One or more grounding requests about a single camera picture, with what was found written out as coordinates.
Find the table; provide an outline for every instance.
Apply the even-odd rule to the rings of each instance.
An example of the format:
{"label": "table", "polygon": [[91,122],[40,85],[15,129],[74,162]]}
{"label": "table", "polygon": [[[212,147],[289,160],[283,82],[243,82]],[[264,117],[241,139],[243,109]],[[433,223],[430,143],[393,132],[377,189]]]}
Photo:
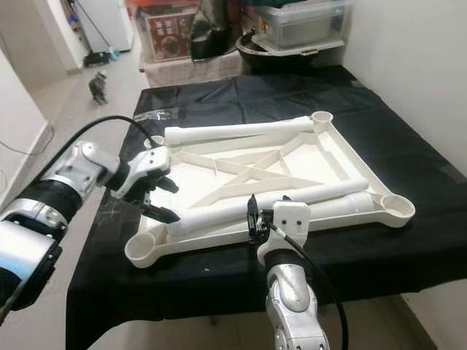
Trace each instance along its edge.
{"label": "table", "polygon": [[[240,76],[219,82],[142,91],[135,114],[169,111],[143,120],[154,134],[166,126],[258,123],[325,110],[376,175],[417,208],[403,228],[361,225],[313,233],[307,252],[344,300],[417,292],[467,277],[467,181],[370,90],[342,67],[314,76]],[[142,150],[130,128],[120,156]],[[106,193],[82,251],[66,307],[66,348],[89,347],[109,328],[145,319],[263,311],[266,274],[248,244],[163,257],[137,269],[123,247],[139,213]],[[330,302],[312,281],[321,303]]]}

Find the transparent plastic container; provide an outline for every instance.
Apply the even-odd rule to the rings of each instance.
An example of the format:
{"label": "transparent plastic container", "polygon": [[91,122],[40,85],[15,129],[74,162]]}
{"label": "transparent plastic container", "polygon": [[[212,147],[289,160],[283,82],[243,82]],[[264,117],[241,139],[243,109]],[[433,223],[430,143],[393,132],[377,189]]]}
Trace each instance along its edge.
{"label": "transparent plastic container", "polygon": [[316,0],[287,4],[280,9],[258,7],[254,42],[265,49],[290,50],[341,41],[349,0]]}

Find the white wall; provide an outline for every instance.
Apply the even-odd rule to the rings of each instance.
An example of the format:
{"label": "white wall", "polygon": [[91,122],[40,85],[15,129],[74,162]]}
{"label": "white wall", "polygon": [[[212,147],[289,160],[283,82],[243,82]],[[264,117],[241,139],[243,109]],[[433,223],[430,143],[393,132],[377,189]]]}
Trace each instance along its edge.
{"label": "white wall", "polygon": [[29,91],[66,77],[32,0],[0,0],[0,32],[15,71]]}
{"label": "white wall", "polygon": [[65,69],[74,71],[81,68],[87,50],[68,24],[61,0],[34,0],[34,2]]}
{"label": "white wall", "polygon": [[[467,175],[467,1],[354,0],[344,66]],[[467,281],[408,304],[440,349],[467,344]]]}
{"label": "white wall", "polygon": [[[32,101],[3,52],[0,50],[0,140],[24,152],[31,152],[47,122]],[[0,145],[0,166],[10,188],[20,173],[26,155]],[[0,204],[8,189],[0,192]]]}

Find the gray floor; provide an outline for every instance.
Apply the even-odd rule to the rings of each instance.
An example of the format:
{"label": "gray floor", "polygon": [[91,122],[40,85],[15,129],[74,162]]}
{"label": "gray floor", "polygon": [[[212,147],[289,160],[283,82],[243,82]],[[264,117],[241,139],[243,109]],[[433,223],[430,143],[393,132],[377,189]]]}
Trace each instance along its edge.
{"label": "gray floor", "polygon": [[[122,54],[118,62],[105,67],[109,74],[110,102],[106,106],[95,106],[90,99],[87,83],[95,69],[34,94],[42,113],[55,127],[55,139],[26,169],[26,181],[81,126],[104,115],[132,114],[141,89],[148,87],[144,76],[138,72],[138,57],[136,47],[132,52]],[[123,122],[112,122],[94,128],[85,138],[99,142],[116,154],[127,129]],[[74,218],[62,241],[63,254],[56,272],[37,303],[11,313],[0,328],[1,350],[65,349],[66,290],[102,195],[103,190],[95,191]],[[398,297],[346,303],[345,308],[350,322],[351,349],[434,349]],[[326,306],[320,313],[332,349],[339,349],[336,309]],[[209,317],[128,322],[110,330],[91,347],[92,350],[272,348],[273,332],[264,313],[218,316],[215,325]]]}

